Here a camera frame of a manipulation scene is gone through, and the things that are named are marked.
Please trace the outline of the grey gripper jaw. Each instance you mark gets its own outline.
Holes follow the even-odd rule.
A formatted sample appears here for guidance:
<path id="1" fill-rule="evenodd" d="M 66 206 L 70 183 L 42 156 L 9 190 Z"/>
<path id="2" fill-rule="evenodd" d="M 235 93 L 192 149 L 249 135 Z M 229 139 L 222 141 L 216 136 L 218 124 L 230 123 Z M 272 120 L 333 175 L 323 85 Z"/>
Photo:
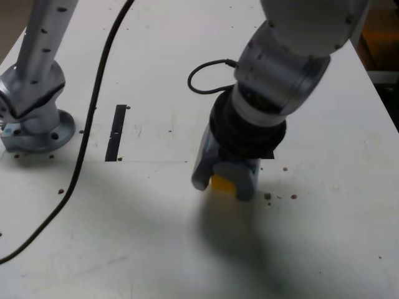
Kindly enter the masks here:
<path id="1" fill-rule="evenodd" d="M 211 187 L 234 194 L 239 201 L 250 201 L 257 190 L 260 159 L 224 161 L 213 166 Z"/>
<path id="2" fill-rule="evenodd" d="M 220 162 L 220 145 L 214 138 L 209 126 L 205 128 L 196 157 L 191 182 L 195 189 L 204 191 L 214 174 L 213 165 Z"/>

